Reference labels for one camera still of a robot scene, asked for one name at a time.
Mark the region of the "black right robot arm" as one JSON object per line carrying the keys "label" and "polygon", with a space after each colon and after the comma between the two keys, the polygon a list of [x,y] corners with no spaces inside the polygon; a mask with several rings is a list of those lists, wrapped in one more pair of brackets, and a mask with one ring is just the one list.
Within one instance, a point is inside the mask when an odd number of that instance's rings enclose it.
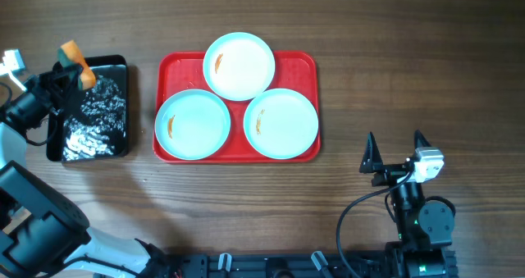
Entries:
{"label": "black right robot arm", "polygon": [[367,137],[359,171],[372,173],[372,186],[390,189],[390,215],[398,240],[380,254],[371,277],[457,277],[455,252],[449,251],[455,207],[440,196],[423,195],[422,185],[435,179],[445,165],[441,150],[430,145],[420,131],[414,133],[414,154],[404,163],[386,165],[373,134]]}

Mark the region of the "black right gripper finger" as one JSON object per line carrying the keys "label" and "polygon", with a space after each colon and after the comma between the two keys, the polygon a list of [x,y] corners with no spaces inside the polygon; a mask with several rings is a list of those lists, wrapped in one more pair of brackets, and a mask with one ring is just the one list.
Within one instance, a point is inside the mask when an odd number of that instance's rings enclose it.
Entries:
{"label": "black right gripper finger", "polygon": [[415,148],[427,148],[431,147],[431,144],[427,141],[420,130],[414,132],[414,147]]}
{"label": "black right gripper finger", "polygon": [[384,164],[379,152],[377,142],[372,132],[367,135],[366,148],[361,160],[359,172],[362,174],[372,174],[382,172]]}

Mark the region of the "orange green sponge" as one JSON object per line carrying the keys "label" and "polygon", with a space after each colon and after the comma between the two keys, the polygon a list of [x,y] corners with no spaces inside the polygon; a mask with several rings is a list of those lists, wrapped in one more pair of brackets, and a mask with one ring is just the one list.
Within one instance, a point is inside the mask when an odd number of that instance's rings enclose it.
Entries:
{"label": "orange green sponge", "polygon": [[96,85],[96,76],[88,66],[83,53],[74,40],[64,43],[57,50],[57,58],[62,67],[81,66],[82,70],[79,75],[79,87],[81,89],[91,89]]}

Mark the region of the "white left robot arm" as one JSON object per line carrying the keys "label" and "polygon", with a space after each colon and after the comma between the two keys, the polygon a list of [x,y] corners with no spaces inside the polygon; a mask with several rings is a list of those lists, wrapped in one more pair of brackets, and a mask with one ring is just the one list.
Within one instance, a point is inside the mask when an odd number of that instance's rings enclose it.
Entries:
{"label": "white left robot arm", "polygon": [[26,167],[26,131],[63,108],[81,89],[83,71],[71,65],[32,76],[25,92],[1,108],[1,273],[52,277],[83,270],[97,277],[167,277],[170,266],[162,251],[91,228],[71,200]]}

